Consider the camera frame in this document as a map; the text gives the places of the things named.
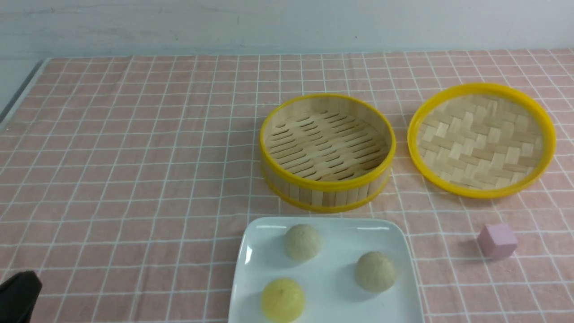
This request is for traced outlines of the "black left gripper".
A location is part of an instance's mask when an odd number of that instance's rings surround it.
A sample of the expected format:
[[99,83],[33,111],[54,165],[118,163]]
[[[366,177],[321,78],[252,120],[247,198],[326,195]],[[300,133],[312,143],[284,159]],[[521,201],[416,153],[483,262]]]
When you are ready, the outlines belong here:
[[12,275],[0,285],[0,321],[29,323],[43,284],[34,271]]

